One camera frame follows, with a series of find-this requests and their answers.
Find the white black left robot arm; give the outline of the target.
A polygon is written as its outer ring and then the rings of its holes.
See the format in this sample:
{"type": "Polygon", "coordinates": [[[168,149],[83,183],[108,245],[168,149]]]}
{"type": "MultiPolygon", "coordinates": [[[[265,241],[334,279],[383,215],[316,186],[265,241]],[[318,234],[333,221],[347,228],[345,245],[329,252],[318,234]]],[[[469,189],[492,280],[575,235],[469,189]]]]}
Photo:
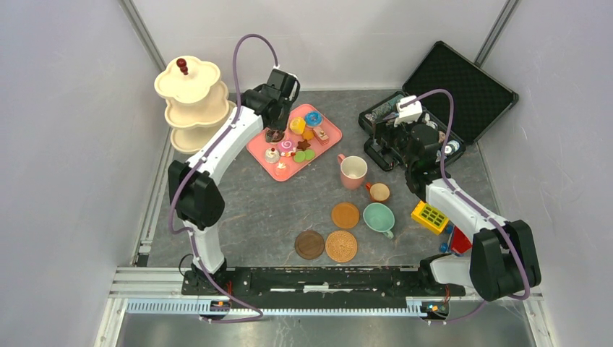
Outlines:
{"type": "Polygon", "coordinates": [[[266,83],[237,95],[237,103],[213,138],[187,162],[168,169],[171,216],[182,220],[188,233],[194,266],[202,271],[199,284],[209,294],[221,293],[227,275],[220,249],[218,221],[226,206],[218,184],[229,165],[258,134],[276,144],[285,137],[291,108],[300,91],[294,74],[273,69],[266,83]]]}

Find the yellow cake toy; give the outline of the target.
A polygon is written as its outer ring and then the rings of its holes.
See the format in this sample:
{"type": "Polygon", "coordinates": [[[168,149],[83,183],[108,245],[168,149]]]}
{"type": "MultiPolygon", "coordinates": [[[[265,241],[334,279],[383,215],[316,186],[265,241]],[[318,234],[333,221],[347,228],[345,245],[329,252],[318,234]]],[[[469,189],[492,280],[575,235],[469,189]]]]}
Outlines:
{"type": "Polygon", "coordinates": [[[302,135],[306,130],[306,122],[302,117],[295,117],[289,122],[289,129],[297,135],[302,135]]]}

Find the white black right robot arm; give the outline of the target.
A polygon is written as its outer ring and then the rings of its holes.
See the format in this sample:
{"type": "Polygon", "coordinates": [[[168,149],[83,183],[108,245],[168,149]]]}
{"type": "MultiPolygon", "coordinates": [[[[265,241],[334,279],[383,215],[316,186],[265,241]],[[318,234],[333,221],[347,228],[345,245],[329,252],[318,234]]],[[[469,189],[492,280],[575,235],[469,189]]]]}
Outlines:
{"type": "Polygon", "coordinates": [[[531,228],[488,210],[450,177],[445,148],[451,128],[441,137],[439,129],[421,121],[392,117],[375,120],[372,128],[372,139],[403,164],[410,191],[448,217],[471,242],[470,257],[441,254],[422,260],[419,289],[435,295],[453,284],[473,288],[485,301],[527,299],[541,282],[531,228]]]}

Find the pink swirl cake toy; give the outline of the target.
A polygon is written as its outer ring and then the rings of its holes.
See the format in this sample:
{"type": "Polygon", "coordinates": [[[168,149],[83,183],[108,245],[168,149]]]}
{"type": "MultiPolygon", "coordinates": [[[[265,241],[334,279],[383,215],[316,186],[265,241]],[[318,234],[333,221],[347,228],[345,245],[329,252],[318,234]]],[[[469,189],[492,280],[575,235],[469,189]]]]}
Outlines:
{"type": "Polygon", "coordinates": [[[281,157],[290,158],[295,155],[297,146],[293,140],[282,140],[277,144],[277,149],[281,157]]]}

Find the blue donut toy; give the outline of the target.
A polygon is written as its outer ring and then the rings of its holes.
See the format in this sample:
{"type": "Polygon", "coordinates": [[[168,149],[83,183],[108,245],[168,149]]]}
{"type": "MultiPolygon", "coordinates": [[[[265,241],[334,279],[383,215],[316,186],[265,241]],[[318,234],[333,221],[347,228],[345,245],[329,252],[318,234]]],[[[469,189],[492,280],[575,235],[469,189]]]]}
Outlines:
{"type": "Polygon", "coordinates": [[[304,121],[307,127],[315,128],[323,122],[323,116],[318,111],[310,111],[304,115],[304,121]]]}

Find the chocolate donut toy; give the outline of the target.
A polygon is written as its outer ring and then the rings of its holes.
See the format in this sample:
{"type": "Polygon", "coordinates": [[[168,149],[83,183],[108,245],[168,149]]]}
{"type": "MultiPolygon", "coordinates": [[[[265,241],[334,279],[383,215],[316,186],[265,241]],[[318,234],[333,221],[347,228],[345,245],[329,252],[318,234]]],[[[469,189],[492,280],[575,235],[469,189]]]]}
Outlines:
{"type": "Polygon", "coordinates": [[[270,144],[277,144],[286,138],[286,131],[279,129],[267,129],[265,132],[265,141],[270,144]]]}

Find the white cupcake toy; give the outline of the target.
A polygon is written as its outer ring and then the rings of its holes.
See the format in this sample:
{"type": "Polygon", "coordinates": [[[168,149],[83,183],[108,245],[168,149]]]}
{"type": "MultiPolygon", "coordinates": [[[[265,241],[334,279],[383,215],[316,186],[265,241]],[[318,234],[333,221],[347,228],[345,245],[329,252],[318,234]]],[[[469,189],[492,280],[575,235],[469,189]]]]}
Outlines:
{"type": "Polygon", "coordinates": [[[280,153],[274,147],[268,148],[265,151],[264,159],[266,163],[276,164],[280,160],[280,153]]]}

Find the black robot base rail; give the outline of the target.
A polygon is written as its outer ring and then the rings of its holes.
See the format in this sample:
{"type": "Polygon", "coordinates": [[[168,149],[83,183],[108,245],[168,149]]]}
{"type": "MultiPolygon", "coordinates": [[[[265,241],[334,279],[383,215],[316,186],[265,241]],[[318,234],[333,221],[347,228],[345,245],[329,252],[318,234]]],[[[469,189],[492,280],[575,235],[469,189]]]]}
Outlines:
{"type": "Polygon", "coordinates": [[[214,313],[258,309],[273,314],[415,314],[428,304],[466,295],[459,285],[436,284],[416,267],[227,267],[213,274],[193,267],[181,294],[209,296],[214,313]]]}

